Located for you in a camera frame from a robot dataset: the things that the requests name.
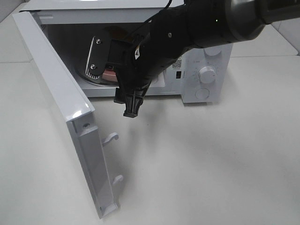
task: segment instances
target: pink object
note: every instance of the pink object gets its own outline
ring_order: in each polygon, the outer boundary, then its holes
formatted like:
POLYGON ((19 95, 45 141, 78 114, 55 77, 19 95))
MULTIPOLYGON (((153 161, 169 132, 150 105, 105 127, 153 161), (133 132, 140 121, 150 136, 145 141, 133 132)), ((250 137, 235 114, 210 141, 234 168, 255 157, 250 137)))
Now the pink object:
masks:
POLYGON ((102 75, 102 79, 112 82, 118 82, 116 73, 112 70, 106 69, 102 75))

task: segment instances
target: cable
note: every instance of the cable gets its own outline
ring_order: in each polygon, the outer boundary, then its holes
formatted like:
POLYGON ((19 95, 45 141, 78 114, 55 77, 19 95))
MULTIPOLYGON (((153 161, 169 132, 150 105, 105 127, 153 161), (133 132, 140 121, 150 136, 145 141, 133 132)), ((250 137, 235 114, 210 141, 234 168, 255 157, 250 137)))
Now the cable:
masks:
MULTIPOLYGON (((168 4, 164 7, 164 9, 168 9, 169 6, 171 5, 172 0, 169 0, 168 4)), ((145 26, 147 23, 149 23, 149 21, 151 21, 158 13, 156 13, 155 15, 153 15, 152 17, 150 17, 149 19, 147 19, 145 22, 143 22, 138 28, 136 28, 134 31, 130 32, 129 34, 127 34, 123 40, 126 40, 127 38, 129 38, 132 34, 136 33, 140 28, 142 28, 143 26, 145 26)))

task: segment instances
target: table surface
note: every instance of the table surface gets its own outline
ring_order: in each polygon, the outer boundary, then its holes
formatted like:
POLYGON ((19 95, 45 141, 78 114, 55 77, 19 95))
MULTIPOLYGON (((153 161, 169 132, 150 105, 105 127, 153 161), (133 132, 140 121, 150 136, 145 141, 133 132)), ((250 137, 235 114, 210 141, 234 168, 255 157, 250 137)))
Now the table surface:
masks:
MULTIPOLYGON (((7 34, 22 41, 10 17, 7 34)), ((101 136, 120 134, 105 156, 110 175, 125 178, 114 187, 120 209, 100 221, 25 47, 1 39, 0 223, 298 225, 300 57, 261 56, 272 41, 257 41, 256 57, 230 60, 219 103, 148 97, 133 120, 112 98, 91 99, 101 136)))

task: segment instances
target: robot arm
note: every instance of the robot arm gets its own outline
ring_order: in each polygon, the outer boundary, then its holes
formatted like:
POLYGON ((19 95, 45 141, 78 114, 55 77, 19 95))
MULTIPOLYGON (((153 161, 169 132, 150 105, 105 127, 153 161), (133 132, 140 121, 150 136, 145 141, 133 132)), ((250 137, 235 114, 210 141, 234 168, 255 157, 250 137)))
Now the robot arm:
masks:
POLYGON ((86 73, 114 68, 119 83, 116 103, 124 116, 136 117, 151 81, 193 48, 255 39, 266 24, 300 17, 300 0, 185 0, 152 17, 142 41, 93 38, 86 73))

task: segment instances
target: wall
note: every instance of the wall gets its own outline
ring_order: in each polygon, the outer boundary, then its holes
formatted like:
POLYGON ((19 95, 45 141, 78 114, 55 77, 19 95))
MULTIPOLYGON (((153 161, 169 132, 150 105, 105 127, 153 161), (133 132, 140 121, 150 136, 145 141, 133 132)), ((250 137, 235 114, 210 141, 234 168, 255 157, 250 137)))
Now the wall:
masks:
POLYGON ((274 23, 273 26, 298 50, 300 53, 300 18, 274 23))
POLYGON ((0 0, 0 22, 4 20, 24 0, 0 0))

